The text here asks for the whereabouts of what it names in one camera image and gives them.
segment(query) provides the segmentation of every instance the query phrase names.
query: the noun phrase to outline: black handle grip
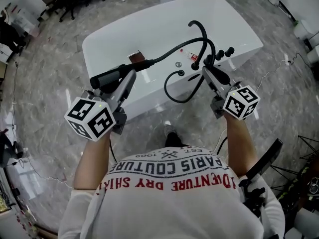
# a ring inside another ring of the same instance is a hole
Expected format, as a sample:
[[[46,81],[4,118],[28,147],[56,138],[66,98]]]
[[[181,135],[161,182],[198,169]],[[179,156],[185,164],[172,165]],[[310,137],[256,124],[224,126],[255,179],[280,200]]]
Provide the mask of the black handle grip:
[[[225,52],[226,57],[230,57],[232,54],[234,54],[235,49],[233,47],[229,47],[229,49]]]
[[[98,89],[101,86],[120,80],[121,78],[125,77],[131,70],[139,72],[141,70],[149,68],[153,64],[155,64],[153,59],[146,59],[129,65],[121,65],[113,70],[93,76],[90,79],[90,83],[93,89]]]
[[[215,59],[219,61],[222,59],[224,55],[225,55],[225,52],[223,50],[219,50],[219,52],[216,54]]]

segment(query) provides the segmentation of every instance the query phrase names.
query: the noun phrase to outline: power cord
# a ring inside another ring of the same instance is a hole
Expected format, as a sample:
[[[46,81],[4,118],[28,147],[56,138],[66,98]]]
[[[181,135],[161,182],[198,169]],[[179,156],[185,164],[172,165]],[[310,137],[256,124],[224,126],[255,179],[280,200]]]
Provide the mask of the power cord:
[[[110,149],[111,149],[111,153],[112,153],[112,156],[113,156],[113,158],[114,158],[114,161],[115,161],[115,163],[117,163],[117,160],[116,160],[116,158],[115,158],[115,156],[114,156],[111,139],[110,139]]]
[[[310,68],[310,65],[308,65],[308,64],[305,62],[304,58],[302,57],[302,55],[301,55],[299,52],[296,53],[296,55],[295,55],[295,57],[293,58],[293,61],[292,61],[292,62],[291,62],[291,60],[288,60],[288,62],[289,62],[291,65],[293,65],[293,64],[295,63],[295,59],[297,58],[298,55],[302,58],[302,60],[303,60],[303,62],[305,63],[305,65],[307,65],[307,66]]]
[[[267,75],[268,75],[268,74],[276,73],[276,72],[277,72],[277,70],[280,68],[281,63],[282,63],[282,62],[284,62],[284,61],[285,61],[285,60],[280,61],[279,66],[278,66],[278,68],[277,68],[275,71],[267,72],[267,73],[266,73],[266,74],[265,74],[265,75],[261,78],[261,80],[260,80],[260,84],[258,85],[258,87],[257,87],[257,89],[256,89],[256,92],[259,90],[259,88],[260,88],[261,84],[263,83],[263,79],[264,79],[265,77],[267,77]]]
[[[13,115],[12,115],[12,134],[13,134],[13,141],[14,141],[14,139],[15,140],[17,140],[16,139],[16,135],[15,135],[15,133],[14,133],[14,124],[13,124],[13,122],[14,122],[14,115],[15,115],[15,108],[14,108],[14,106],[15,106],[15,86],[16,86],[16,83],[15,83],[15,80],[16,80],[16,74],[17,74],[17,70],[18,70],[18,63],[14,60],[14,62],[15,62],[15,66],[16,66],[16,70],[15,70],[15,75],[14,75],[14,87],[13,87]],[[29,160],[29,163],[30,163],[30,166],[33,168],[33,170],[35,171],[35,173],[40,177],[40,178],[42,178],[42,179],[45,179],[45,180],[47,180],[47,179],[52,179],[52,180],[56,180],[56,181],[59,181],[60,183],[63,183],[63,184],[65,184],[68,188],[70,188],[70,189],[73,189],[71,186],[69,186],[67,183],[65,183],[65,182],[63,182],[63,181],[61,181],[61,180],[59,180],[58,178],[53,178],[53,177],[51,177],[51,176],[49,176],[49,177],[42,177],[36,170],[35,170],[35,168],[34,168],[34,166],[32,165],[32,163],[31,163],[31,161],[30,161],[30,158],[28,157],[28,155],[25,155],[26,157],[27,157],[27,159]],[[22,168],[24,168],[24,165],[22,166],[22,164],[21,164],[21,162],[23,163],[23,161],[21,160],[21,159],[19,159],[19,164],[21,165],[21,167]],[[13,162],[12,164],[10,164],[10,165],[8,165],[8,166],[15,166],[17,164],[17,162]]]
[[[225,130],[220,134],[220,137],[219,137],[218,143],[216,144],[216,147],[215,147],[215,149],[214,149],[214,152],[216,151],[216,149],[217,149],[217,147],[218,147],[218,145],[219,145],[219,143],[220,143],[221,136],[224,134],[224,132],[225,132],[226,130],[227,130],[227,129],[225,129]]]
[[[6,165],[6,167],[7,167],[7,166],[11,166],[11,165],[12,165],[12,166],[15,166],[15,165],[17,165],[18,163],[20,164],[20,166],[21,166],[22,169],[23,169],[23,168],[24,168],[24,162],[23,162],[21,159],[19,159],[18,162],[13,162],[13,163],[10,164],[10,165]]]

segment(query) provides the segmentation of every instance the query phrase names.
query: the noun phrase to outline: desk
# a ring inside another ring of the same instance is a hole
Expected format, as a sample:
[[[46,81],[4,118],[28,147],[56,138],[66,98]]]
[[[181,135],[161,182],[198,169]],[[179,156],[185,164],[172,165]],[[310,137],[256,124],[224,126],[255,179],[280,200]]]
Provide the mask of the desk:
[[[225,0],[175,0],[156,5],[123,17],[90,34],[83,42],[83,53],[89,77],[106,72],[121,64],[130,64],[129,55],[142,52],[146,59],[155,59],[173,47],[193,38],[202,37],[197,26],[188,27],[198,20],[206,29],[207,36],[216,47],[235,53],[216,61],[215,65],[225,71],[233,71],[244,64],[263,43],[241,15]],[[202,43],[184,47],[198,55]],[[210,54],[209,45],[203,60]],[[160,63],[137,73],[137,79],[122,107],[128,120],[168,101],[163,86],[167,76],[178,69],[185,71],[183,77],[173,76],[167,91],[176,97],[191,90],[199,78],[188,82],[201,73],[191,69],[192,60],[177,51]]]

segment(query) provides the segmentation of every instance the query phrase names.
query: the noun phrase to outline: marble floor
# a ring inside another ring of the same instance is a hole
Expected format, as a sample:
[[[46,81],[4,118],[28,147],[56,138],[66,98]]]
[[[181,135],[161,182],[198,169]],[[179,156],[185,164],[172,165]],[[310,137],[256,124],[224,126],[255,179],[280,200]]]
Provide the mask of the marble floor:
[[[23,159],[24,168],[11,166],[8,172],[14,186],[21,192],[21,200],[40,225],[58,230],[71,189],[48,177],[72,185],[86,142],[72,131],[63,118],[68,102],[80,96],[84,89],[90,89],[82,51],[83,40],[116,19],[167,1],[171,0],[94,0],[88,7],[76,9],[75,20],[67,16],[62,23],[54,14],[41,24],[40,35],[31,41],[23,54],[14,57],[19,64],[14,92],[15,134],[28,150],[27,157]],[[264,43],[255,56],[232,73],[236,80],[245,80],[256,88],[266,72],[278,67],[284,53],[289,58],[296,52],[306,57],[304,45],[293,35],[291,20],[281,10],[265,0],[227,1]],[[1,128],[11,128],[12,125],[14,75],[15,65],[11,61],[3,84]],[[276,74],[269,74],[264,79],[258,93],[261,96],[259,119],[250,116],[246,120],[258,155],[262,156],[279,138],[284,146],[276,164],[300,169],[304,162],[299,157],[309,150],[298,140],[298,134],[319,138],[319,86],[310,69],[300,57],[293,66],[283,63]],[[224,118],[217,120],[214,117],[209,107],[211,98],[211,91],[203,84],[187,104],[168,102],[162,112],[152,110],[133,119],[125,126],[121,136],[111,136],[115,156],[120,160],[162,147],[165,120],[170,120],[177,127],[185,143],[214,150],[226,123]],[[227,159],[226,144],[221,155]],[[264,177],[269,185],[283,182],[280,175],[271,169]]]

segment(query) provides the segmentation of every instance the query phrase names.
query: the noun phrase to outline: person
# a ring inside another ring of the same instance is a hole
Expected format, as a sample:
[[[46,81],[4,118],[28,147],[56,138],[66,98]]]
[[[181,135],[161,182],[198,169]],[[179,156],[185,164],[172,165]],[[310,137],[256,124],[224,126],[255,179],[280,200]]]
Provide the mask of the person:
[[[0,131],[0,167],[2,168],[7,166],[10,158],[19,159],[23,156],[23,152],[16,153],[16,141],[12,145],[5,135],[6,132],[8,132],[7,128],[4,131]]]
[[[20,37],[16,29],[5,22],[6,14],[2,10],[0,17],[0,43],[8,46],[14,53],[19,53],[20,48],[25,46],[23,37]]]
[[[245,122],[224,117],[228,165],[212,151],[182,144],[169,125],[164,148],[124,158],[109,171],[110,134],[88,141],[58,238],[264,238],[238,186],[257,162],[256,150]],[[250,187],[265,187],[269,226],[283,238],[285,217],[273,192],[262,177]]]

